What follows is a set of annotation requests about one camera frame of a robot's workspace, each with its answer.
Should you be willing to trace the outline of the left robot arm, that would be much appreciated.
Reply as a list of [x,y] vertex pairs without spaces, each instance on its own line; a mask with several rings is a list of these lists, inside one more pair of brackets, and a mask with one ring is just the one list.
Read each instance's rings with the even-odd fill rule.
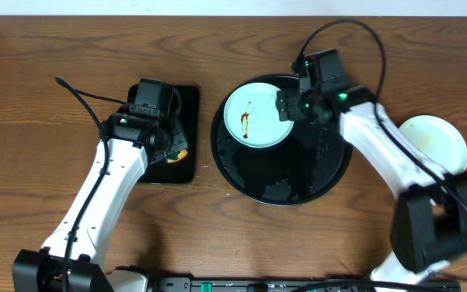
[[148,166],[187,146],[178,118],[115,113],[73,204],[39,251],[23,249],[12,266],[17,291],[146,291],[135,268],[105,274],[105,253],[133,186]]

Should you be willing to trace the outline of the green and yellow sponge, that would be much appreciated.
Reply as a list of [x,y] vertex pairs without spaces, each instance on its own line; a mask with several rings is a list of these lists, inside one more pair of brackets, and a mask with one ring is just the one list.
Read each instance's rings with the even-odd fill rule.
[[172,164],[172,163],[181,161],[187,156],[187,154],[188,154],[188,151],[186,149],[183,149],[179,151],[178,153],[174,153],[173,155],[167,157],[167,163]]

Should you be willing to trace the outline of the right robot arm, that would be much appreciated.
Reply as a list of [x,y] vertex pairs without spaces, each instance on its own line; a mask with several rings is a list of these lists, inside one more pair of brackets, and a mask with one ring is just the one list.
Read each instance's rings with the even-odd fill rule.
[[392,253],[372,281],[418,284],[467,254],[467,173],[451,174],[421,152],[368,88],[279,91],[276,108],[282,121],[335,124],[396,198]]

